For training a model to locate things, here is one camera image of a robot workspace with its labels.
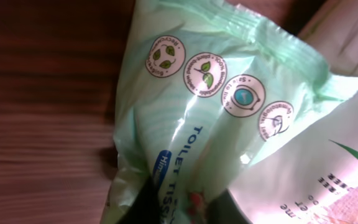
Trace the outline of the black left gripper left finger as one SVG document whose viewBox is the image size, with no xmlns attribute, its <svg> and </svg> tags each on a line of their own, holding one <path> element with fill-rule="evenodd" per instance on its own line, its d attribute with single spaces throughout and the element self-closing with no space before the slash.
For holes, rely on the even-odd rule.
<svg viewBox="0 0 358 224">
<path fill-rule="evenodd" d="M 159 224 L 158 196 L 152 178 L 149 177 L 129 211 L 118 224 Z"/>
</svg>

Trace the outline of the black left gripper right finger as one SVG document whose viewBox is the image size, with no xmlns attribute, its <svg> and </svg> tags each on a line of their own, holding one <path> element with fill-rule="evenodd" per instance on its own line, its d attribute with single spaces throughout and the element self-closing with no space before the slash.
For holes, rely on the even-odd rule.
<svg viewBox="0 0 358 224">
<path fill-rule="evenodd" d="M 226 189 L 208 205 L 208 224 L 252 224 Z"/>
</svg>

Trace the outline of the white green tube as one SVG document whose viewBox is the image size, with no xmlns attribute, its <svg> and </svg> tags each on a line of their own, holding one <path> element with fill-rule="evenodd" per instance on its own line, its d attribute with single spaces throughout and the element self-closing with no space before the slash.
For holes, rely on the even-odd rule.
<svg viewBox="0 0 358 224">
<path fill-rule="evenodd" d="M 358 0 L 328 1 L 300 32 L 331 70 L 358 78 Z M 279 151 L 247 169 L 229 191 L 247 223 L 344 223 L 332 204 L 358 187 L 358 92 Z"/>
</svg>

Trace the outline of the teal toilet tissue pack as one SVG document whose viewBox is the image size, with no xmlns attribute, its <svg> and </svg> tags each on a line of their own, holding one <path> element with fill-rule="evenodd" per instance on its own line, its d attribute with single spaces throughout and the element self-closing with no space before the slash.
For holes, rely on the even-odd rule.
<svg viewBox="0 0 358 224">
<path fill-rule="evenodd" d="M 358 92 L 269 18 L 224 1 L 140 0 L 116 92 L 118 171 L 102 223 L 146 182 L 159 223 L 204 223 L 206 205 Z"/>
</svg>

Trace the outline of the orange pasta package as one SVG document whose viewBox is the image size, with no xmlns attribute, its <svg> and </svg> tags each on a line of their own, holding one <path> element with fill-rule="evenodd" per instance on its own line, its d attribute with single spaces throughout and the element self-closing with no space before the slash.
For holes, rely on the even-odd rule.
<svg viewBox="0 0 358 224">
<path fill-rule="evenodd" d="M 358 188 L 343 196 L 325 213 L 315 215 L 312 224 L 358 224 Z"/>
</svg>

